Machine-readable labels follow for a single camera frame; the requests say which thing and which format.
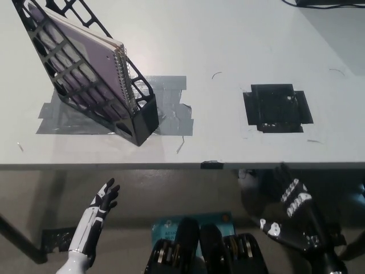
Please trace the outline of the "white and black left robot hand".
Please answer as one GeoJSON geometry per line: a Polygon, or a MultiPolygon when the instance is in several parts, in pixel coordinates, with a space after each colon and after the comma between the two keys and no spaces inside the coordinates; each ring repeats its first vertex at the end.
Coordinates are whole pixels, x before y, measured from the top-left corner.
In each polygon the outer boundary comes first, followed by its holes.
{"type": "Polygon", "coordinates": [[[96,254],[103,224],[110,210],[116,207],[119,185],[115,179],[106,182],[94,196],[91,204],[85,209],[72,238],[69,251],[76,251],[91,258],[96,254]]]}

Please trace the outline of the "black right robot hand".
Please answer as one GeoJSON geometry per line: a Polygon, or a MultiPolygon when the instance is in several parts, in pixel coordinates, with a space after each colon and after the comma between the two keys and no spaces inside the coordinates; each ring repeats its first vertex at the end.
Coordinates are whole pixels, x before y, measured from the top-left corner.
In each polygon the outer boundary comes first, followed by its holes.
{"type": "Polygon", "coordinates": [[[325,222],[312,194],[285,163],[273,169],[269,192],[275,195],[287,217],[287,223],[259,217],[257,224],[278,243],[309,253],[333,253],[336,237],[325,222]]]}

